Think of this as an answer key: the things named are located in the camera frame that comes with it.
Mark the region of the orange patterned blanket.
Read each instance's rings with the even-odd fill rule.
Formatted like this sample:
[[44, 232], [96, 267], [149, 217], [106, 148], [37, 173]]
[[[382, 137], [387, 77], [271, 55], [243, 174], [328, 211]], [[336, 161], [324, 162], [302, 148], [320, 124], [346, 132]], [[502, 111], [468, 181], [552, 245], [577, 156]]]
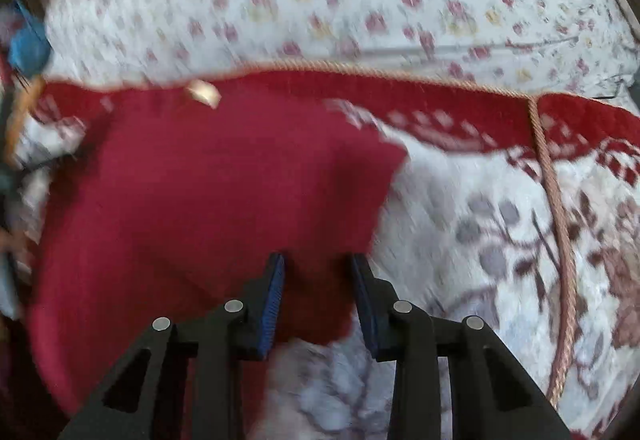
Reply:
[[35, 109], [46, 82], [38, 76], [26, 82], [14, 94], [10, 105], [8, 127], [3, 131], [6, 144], [3, 146], [3, 158], [11, 166], [17, 165], [16, 148], [20, 143], [27, 116]]

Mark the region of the red knit garment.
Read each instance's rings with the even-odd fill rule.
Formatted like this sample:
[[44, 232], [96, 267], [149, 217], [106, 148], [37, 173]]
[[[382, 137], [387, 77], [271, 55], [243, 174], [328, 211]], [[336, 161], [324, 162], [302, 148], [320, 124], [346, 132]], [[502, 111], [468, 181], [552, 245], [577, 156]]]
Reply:
[[349, 331], [340, 259], [368, 250], [405, 152], [314, 100], [129, 91], [56, 169], [27, 329], [58, 406], [76, 413], [153, 319], [236, 296], [288, 259], [277, 327], [327, 344]]

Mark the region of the floral white bed sheet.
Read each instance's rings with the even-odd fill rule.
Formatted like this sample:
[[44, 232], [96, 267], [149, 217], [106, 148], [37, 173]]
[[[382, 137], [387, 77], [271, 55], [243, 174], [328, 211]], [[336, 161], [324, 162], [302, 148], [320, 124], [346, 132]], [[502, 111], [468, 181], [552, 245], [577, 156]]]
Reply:
[[99, 88], [276, 58], [612, 95], [639, 67], [617, 0], [51, 0], [50, 76]]

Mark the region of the blue plastic bag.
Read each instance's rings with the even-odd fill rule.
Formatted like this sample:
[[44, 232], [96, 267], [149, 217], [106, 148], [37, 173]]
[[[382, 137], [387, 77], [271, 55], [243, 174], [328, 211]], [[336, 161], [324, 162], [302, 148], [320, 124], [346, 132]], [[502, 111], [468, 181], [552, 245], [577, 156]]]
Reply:
[[15, 0], [13, 6], [20, 14], [23, 25], [11, 38], [8, 62], [13, 70], [30, 79], [41, 74], [46, 68], [51, 56], [51, 45], [43, 22], [20, 0]]

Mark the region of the white floral plush blanket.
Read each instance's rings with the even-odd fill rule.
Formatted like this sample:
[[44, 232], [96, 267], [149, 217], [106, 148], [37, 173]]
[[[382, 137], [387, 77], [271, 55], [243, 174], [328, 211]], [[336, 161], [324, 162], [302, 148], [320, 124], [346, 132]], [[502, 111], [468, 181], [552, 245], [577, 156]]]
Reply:
[[168, 86], [98, 91], [44, 81], [16, 166], [3, 158], [3, 131], [17, 91], [1, 105], [2, 267], [7, 278], [27, 273], [24, 315], [4, 364], [3, 406], [35, 437], [64, 439], [96, 389], [67, 414], [32, 357], [27, 316], [55, 171], [80, 153], [91, 121], [113, 109], [116, 94], [174, 90], [209, 107], [228, 92], [314, 100], [406, 154], [368, 250], [340, 259], [352, 294], [349, 331], [322, 345], [281, 342], [281, 301], [267, 359], [241, 368], [242, 439], [390, 439], [396, 364], [375, 361], [364, 344], [352, 255], [365, 256], [375, 277], [430, 316], [484, 319], [569, 439], [638, 436], [636, 115], [573, 94], [528, 96], [292, 60]]

